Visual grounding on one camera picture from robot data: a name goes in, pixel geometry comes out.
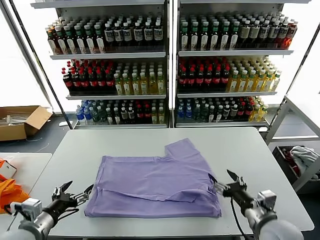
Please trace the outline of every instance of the bottle label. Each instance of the bottle label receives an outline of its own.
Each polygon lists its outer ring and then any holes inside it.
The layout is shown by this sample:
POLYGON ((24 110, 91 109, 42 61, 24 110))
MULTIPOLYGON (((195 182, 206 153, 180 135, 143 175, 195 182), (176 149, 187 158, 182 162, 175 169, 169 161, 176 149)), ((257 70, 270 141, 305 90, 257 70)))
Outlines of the bottle label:
POLYGON ((67 39, 66 42, 67 42, 68 45, 69 45, 69 48, 70 48, 71 53, 72 53, 72 54, 76 54, 76 53, 77 53, 77 50, 76 50, 74 41, 73 41, 72 39, 67 39))
POLYGON ((66 47, 66 44, 65 44, 65 41, 63 41, 62 39, 58 39, 58 43, 59 43, 59 46, 62 50, 62 53, 63 54, 68 54, 68 49, 66 47))
POLYGON ((222 117, 222 114, 218 114, 218 115, 216 116, 215 122, 216 122, 216 123, 217 123, 217 122, 220 122, 221 117, 222 117))
POLYGON ((114 31, 113 30, 105 30, 104 31, 105 39, 108 43, 112 43, 115 40, 114 31))
POLYGON ((89 46, 89 50, 91 54, 95 53, 95 45, 94 45, 94 41, 92 40, 92 38, 87 38, 86 42, 88 43, 89 46))
POLYGON ((188 46, 188 36, 181 37, 181 51, 186 51, 188 46))
POLYGON ((204 83, 205 83, 205 84, 210 84, 210 83, 211 83, 211 80, 212 80, 211 78, 205 78, 205 79, 204 79, 204 83))
POLYGON ((260 27, 251 27, 250 33, 249 33, 249 38, 251 39, 256 39, 259 34, 260 27))
POLYGON ((56 53, 58 52, 58 50, 57 50, 57 48, 56 48, 55 41, 49 39, 49 40, 48 40, 48 43, 49 43, 49 45, 50 45, 50 48, 51 48, 52 52, 53 52, 54 54, 56 54, 56 53))
POLYGON ((252 85, 254 84, 254 81, 248 81, 248 84, 246 85, 245 92, 251 92, 252 90, 252 85))
POLYGON ((225 50, 227 47, 227 42, 228 42, 228 35, 223 35, 221 38, 221 45, 220 45, 220 50, 225 50))
POLYGON ((201 47, 200 50, 204 51, 207 49, 208 35, 203 35, 201 37, 201 47))
POLYGON ((116 124, 120 124, 120 117, 119 116, 115 116, 114 117, 115 118, 115 122, 116 122, 116 124))
POLYGON ((134 40, 142 41, 144 39, 144 36, 142 34, 142 29, 135 29, 133 33, 134 33, 134 40))
POLYGON ((159 116, 159 123, 164 124, 165 123, 165 116, 159 116))
POLYGON ((134 84, 132 84, 132 86, 133 86, 134 95, 140 95, 139 94, 139 85, 137 83, 134 83, 134 84))
POLYGON ((98 43, 98 47, 99 47, 100 53, 101 53, 101 54, 106 53, 104 40, 99 37, 99 38, 96 39, 96 42, 98 43))
POLYGON ((232 81, 230 85, 230 93, 234 92, 237 86, 237 81, 232 81))
POLYGON ((117 42, 122 42, 124 40, 124 36, 122 34, 122 30, 113 30, 113 34, 114 34, 114 39, 117 42))
POLYGON ((123 84, 125 95, 130 95, 130 87, 129 84, 123 84))
POLYGON ((132 41, 132 35, 131 35, 131 30, 130 29, 123 29, 123 38, 126 42, 132 41))
POLYGON ((288 32, 289 28, 288 27, 280 27, 279 29, 279 33, 278 33, 278 38, 279 39, 284 39, 287 35, 287 32, 288 32))
POLYGON ((249 33, 250 33, 250 28, 251 27, 242 27, 241 28, 241 33, 240 33, 240 38, 242 39, 247 39, 249 37, 249 33))
POLYGON ((146 41, 152 41, 154 39, 154 30, 152 28, 145 28, 144 38, 146 41))
POLYGON ((164 38, 163 31, 161 28, 154 29, 154 40, 161 41, 164 38))
POLYGON ((84 41, 83 41, 82 39, 78 38, 78 39, 76 40, 76 42, 77 42, 78 45, 79 45, 80 52, 81 52, 82 54, 86 54, 86 48, 85 48, 84 41))
POLYGON ((238 40, 238 35, 237 34, 232 35, 231 41, 230 41, 230 48, 229 48, 230 50, 234 50, 236 48, 237 40, 238 40))
POLYGON ((197 84, 202 84, 202 83, 204 82, 204 79, 203 79, 203 78, 197 78, 197 79, 195 80, 195 82, 196 82, 197 84))
POLYGON ((147 85, 145 83, 141 83, 141 93, 147 95, 147 85))
POLYGON ((241 81, 240 82, 239 90, 238 90, 239 93, 244 91, 245 84, 246 84, 246 81, 241 81))
POLYGON ((214 78, 212 78, 212 82, 213 82, 214 84, 219 84, 219 83, 220 83, 220 77, 214 77, 214 78))
POLYGON ((217 46, 217 41, 218 41, 218 35, 213 35, 211 37, 211 43, 210 43, 210 50, 215 50, 217 46))
POLYGON ((269 34, 268 34, 268 38, 270 39, 275 39, 279 33, 279 27, 271 27, 270 28, 270 31, 269 31, 269 34))
POLYGON ((152 116, 152 124, 157 124, 157 116, 152 116))
POLYGON ((286 37, 288 39, 292 39, 294 35, 296 34, 297 28, 296 27, 289 27, 288 32, 286 34, 286 37))
POLYGON ((223 83, 223 84, 227 84, 228 83, 228 78, 221 78, 221 83, 223 83))
POLYGON ((113 123, 112 117, 111 117, 111 116, 108 116, 107 119, 108 119, 109 125, 112 125, 112 123, 113 123))
POLYGON ((213 114, 209 115, 209 123, 212 123, 214 121, 214 116, 213 114))
POLYGON ((197 43, 198 43, 198 36, 197 35, 193 35, 191 37, 191 51, 195 51, 197 50, 197 43))

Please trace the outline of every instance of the yellow bottle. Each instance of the yellow bottle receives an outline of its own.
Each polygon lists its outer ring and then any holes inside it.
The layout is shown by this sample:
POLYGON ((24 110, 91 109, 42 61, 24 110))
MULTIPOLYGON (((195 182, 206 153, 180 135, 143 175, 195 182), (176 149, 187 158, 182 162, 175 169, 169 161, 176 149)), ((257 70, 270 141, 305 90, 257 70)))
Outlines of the yellow bottle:
POLYGON ((259 72, 257 80, 253 83, 252 92, 261 92, 261 87, 264 84, 265 70, 259 72))
POLYGON ((155 77, 155 73, 153 71, 150 72, 149 92, 150 92, 151 95, 158 94, 157 80, 156 80, 156 77, 155 77))
POLYGON ((252 113, 249 117, 250 122, 257 122, 258 121, 259 109, 260 109, 260 105, 259 104, 255 105, 254 110, 252 111, 252 113))
POLYGON ((228 81, 227 92, 233 93, 236 91, 236 86, 238 82, 238 71, 234 70, 231 79, 228 81))
POLYGON ((235 87, 235 91, 238 93, 242 93, 244 91, 245 88, 245 84, 247 82, 247 70, 243 70, 241 73, 241 77, 238 78, 237 83, 236 83, 236 87, 235 87))
POLYGON ((272 83, 272 72, 269 71, 261 87, 261 92, 269 92, 271 83, 272 83))
POLYGON ((165 91, 165 80, 162 74, 162 71, 158 71, 158 76, 157 76, 157 84, 158 84, 158 92, 160 95, 166 94, 165 91))
POLYGON ((258 122, 263 122, 265 120, 265 117, 268 113, 268 104, 263 105, 262 109, 260 109, 259 111, 259 115, 258 115, 258 122))
POLYGON ((147 95, 149 93, 149 85, 144 72, 140 72, 140 88, 141 95, 147 95))
POLYGON ((251 70, 250 71, 249 78, 248 78, 247 82, 244 85, 244 91, 245 92, 252 92, 252 87, 254 85, 255 74, 256 74, 255 70, 251 70))

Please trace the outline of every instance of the beverage bottle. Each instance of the beverage bottle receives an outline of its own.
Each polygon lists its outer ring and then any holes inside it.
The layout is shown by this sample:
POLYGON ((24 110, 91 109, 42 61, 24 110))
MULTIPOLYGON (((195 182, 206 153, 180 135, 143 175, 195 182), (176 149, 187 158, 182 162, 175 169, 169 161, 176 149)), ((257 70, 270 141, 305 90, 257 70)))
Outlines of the beverage bottle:
POLYGON ((124 35, 119 23, 114 24, 113 35, 117 47, 124 46, 124 35))
POLYGON ((270 31, 268 34, 268 39, 267 39, 267 47, 270 49, 274 49, 275 48, 275 40, 278 36, 280 27, 279 27, 279 20, 274 21, 273 25, 271 25, 270 27, 270 31))
POLYGON ((151 108, 151 118, 152 118, 152 124, 158 123, 158 114, 155 106, 151 108))
POLYGON ((298 24, 297 21, 293 21, 293 23, 288 25, 289 29, 288 29, 288 32, 287 32, 287 34, 286 34, 286 36, 285 36, 285 38, 284 38, 284 40, 282 42, 282 45, 281 45, 282 49, 289 48, 289 46, 290 46, 290 44, 292 42, 292 39, 293 39, 294 35, 296 34, 297 29, 298 29, 297 24, 298 24))
POLYGON ((211 92, 212 90, 212 67, 209 66, 204 76, 203 89, 205 92, 211 92))
POLYGON ((255 75, 256 75, 256 71, 251 70, 250 74, 249 74, 248 81, 244 85, 244 92, 252 92, 252 87, 253 87, 253 84, 255 81, 255 75))
POLYGON ((227 85, 229 82, 229 71, 230 71, 230 68, 227 65, 221 73, 220 92, 225 92, 227 90, 227 85))
POLYGON ((268 113, 268 108, 269 105, 268 104, 264 104, 262 109, 259 111, 259 115, 258 115, 258 122, 263 122, 265 120, 265 117, 268 113))
POLYGON ((164 31, 163 28, 161 26, 161 23, 159 21, 157 21, 155 23, 155 27, 154 27, 154 42, 156 46, 161 46, 163 45, 163 40, 164 40, 164 31))
POLYGON ((116 88, 116 92, 117 94, 120 95, 125 95, 125 89, 124 89, 124 85, 122 80, 120 79, 120 76, 118 73, 115 73, 113 75, 114 77, 114 82, 115 82, 115 88, 116 88))
POLYGON ((255 105, 254 110, 252 111, 252 113, 249 117, 250 122, 257 122, 258 121, 259 109, 260 109, 260 105, 259 104, 255 105))
POLYGON ((118 111, 119 111, 119 110, 118 110, 117 107, 115 107, 115 108, 113 109, 114 119, 115 119, 115 123, 116 123, 117 125, 119 125, 119 124, 121 123, 120 115, 119 115, 119 112, 118 112, 118 111))
POLYGON ((230 113, 230 105, 226 104, 223 108, 223 113, 222 113, 222 120, 227 120, 229 117, 229 113, 230 113))
POLYGON ((192 23, 192 31, 190 35, 190 50, 196 51, 198 46, 198 22, 194 21, 192 23))
POLYGON ((188 22, 182 22, 182 30, 180 33, 181 51, 188 49, 188 22))
POLYGON ((200 67, 199 72, 196 76, 196 89, 198 91, 201 91, 203 82, 204 82, 204 68, 200 67))
POLYGON ((201 109, 200 104, 197 104, 193 110, 193 119, 198 121, 200 119, 201 109))
POLYGON ((241 72, 241 76, 240 76, 240 78, 238 78, 237 84, 236 84, 236 87, 235 87, 235 91, 236 92, 242 93, 244 91, 245 84, 247 82, 247 73, 248 73, 247 70, 243 70, 241 72))
POLYGON ((152 124, 150 105, 146 104, 144 108, 144 119, 146 124, 152 124))
POLYGON ((166 94, 166 91, 165 91, 165 80, 164 80, 162 71, 158 71, 156 82, 157 82, 157 85, 158 85, 158 94, 160 94, 160 95, 166 94))
POLYGON ((228 48, 228 38, 229 38, 229 25, 230 22, 229 21, 225 21, 223 23, 223 30, 221 33, 221 42, 220 42, 220 50, 226 50, 228 48))
POLYGON ((274 40, 274 47, 275 48, 281 48, 283 46, 283 42, 287 36, 289 27, 288 27, 288 21, 283 21, 283 24, 280 25, 279 33, 274 40))
POLYGON ((210 111, 209 111, 209 119, 208 122, 212 123, 214 121, 215 118, 215 106, 210 105, 210 111))
POLYGON ((212 90, 213 92, 220 92, 220 71, 221 67, 217 66, 212 75, 212 90))
POLYGON ((218 107, 218 110, 216 112, 216 119, 215 119, 215 122, 220 122, 221 118, 222 118, 222 114, 223 114, 223 109, 224 109, 224 106, 222 105, 219 105, 218 107))
POLYGON ((217 46, 218 36, 219 36, 218 29, 219 29, 219 22, 214 21, 212 24, 212 31, 210 34, 210 40, 209 40, 210 45, 208 47, 211 51, 218 48, 217 46))
POLYGON ((193 89, 195 83, 195 68, 191 67, 186 79, 186 88, 193 89))
POLYGON ((238 34, 239 34, 239 21, 234 21, 233 26, 232 26, 232 33, 231 33, 231 38, 229 42, 229 50, 234 50, 237 46, 237 40, 238 40, 238 34))
POLYGON ((201 111, 201 121, 203 123, 207 123, 208 122, 208 119, 209 119, 208 115, 209 115, 209 104, 206 103, 203 106, 202 111, 201 111))
POLYGON ((106 108, 106 119, 108 120, 109 125, 114 124, 110 107, 106 108))
POLYGON ((200 34, 200 41, 199 41, 200 50, 201 51, 207 50, 207 45, 208 45, 208 25, 209 25, 209 22, 207 22, 207 21, 204 21, 202 23, 202 32, 200 34))
POLYGON ((60 26, 55 26, 54 27, 55 29, 55 32, 56 32, 56 35, 57 35, 57 41, 58 41, 58 44, 60 46, 60 49, 62 51, 62 54, 69 54, 69 51, 68 51, 68 43, 67 43, 67 38, 66 36, 64 35, 64 33, 62 32, 62 29, 60 26))
POLYGON ((97 49, 98 49, 98 53, 101 54, 105 54, 106 53, 106 40, 103 37, 103 30, 101 29, 101 26, 99 24, 94 25, 94 29, 95 29, 95 41, 97 43, 97 49))

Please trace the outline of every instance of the gray floor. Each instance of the gray floor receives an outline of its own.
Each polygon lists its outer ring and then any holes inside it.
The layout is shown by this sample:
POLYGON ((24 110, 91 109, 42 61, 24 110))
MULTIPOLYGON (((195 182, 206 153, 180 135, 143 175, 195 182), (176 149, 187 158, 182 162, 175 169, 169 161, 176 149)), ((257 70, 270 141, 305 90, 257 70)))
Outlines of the gray floor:
MULTIPOLYGON (((272 110, 268 114, 267 119, 270 121, 272 118, 272 110)), ((70 120, 74 120, 74 115, 70 115, 70 120)), ((26 140, 7 141, 0 142, 0 152, 12 152, 12 153, 54 153, 61 140, 69 130, 68 126, 59 127, 58 124, 64 121, 61 116, 51 117, 44 127, 37 132, 33 137, 29 137, 26 140)), ((294 113, 289 113, 282 125, 280 126, 276 136, 297 136, 297 135, 314 135, 314 133, 305 125, 294 113)), ((309 142, 285 142, 285 143, 271 143, 269 145, 272 151, 276 145, 278 146, 295 146, 305 145, 309 148, 314 148, 316 152, 320 153, 320 141, 309 142)), ((320 200, 319 194, 304 194, 299 195, 301 202, 309 213, 314 223, 314 230, 304 232, 305 240, 315 240, 320 236, 320 200)))

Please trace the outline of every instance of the white table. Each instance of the white table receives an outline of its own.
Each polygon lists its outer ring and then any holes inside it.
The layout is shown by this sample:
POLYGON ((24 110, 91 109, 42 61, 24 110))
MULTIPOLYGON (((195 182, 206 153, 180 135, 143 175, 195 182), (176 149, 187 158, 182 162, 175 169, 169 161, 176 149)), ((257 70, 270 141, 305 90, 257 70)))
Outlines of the white table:
MULTIPOLYGON (((15 179, 16 184, 21 185, 22 189, 28 194, 36 184, 51 156, 51 153, 0 152, 0 158, 7 160, 17 168, 12 178, 15 179)), ((17 228, 19 221, 22 219, 23 217, 19 214, 12 225, 12 229, 17 228)), ((8 214, 0 214, 0 233, 7 230, 11 221, 12 217, 8 214)))
MULTIPOLYGON (((275 121, 272 123, 269 133, 266 136, 267 144, 274 142, 302 142, 320 140, 320 115, 319 101, 320 94, 316 95, 293 95, 284 96, 285 103, 281 106, 275 121), (312 136, 278 136, 274 137, 282 121, 289 110, 299 116, 303 122, 316 134, 312 136)), ((308 169, 292 184, 297 192, 320 170, 320 158, 318 158, 308 169)))
MULTIPOLYGON (((253 127, 70 130, 32 189, 43 206, 51 202, 55 187, 70 180, 67 192, 79 193, 96 180, 103 155, 164 156, 164 146, 189 138, 208 161, 218 180, 231 183, 227 169, 243 176, 248 192, 271 189, 277 194, 278 217, 301 231, 314 224, 258 131, 253 127)), ((239 235, 230 199, 219 196, 221 218, 89 218, 80 211, 57 224, 56 237, 182 237, 239 235)), ((236 207, 245 233, 252 233, 236 207)))

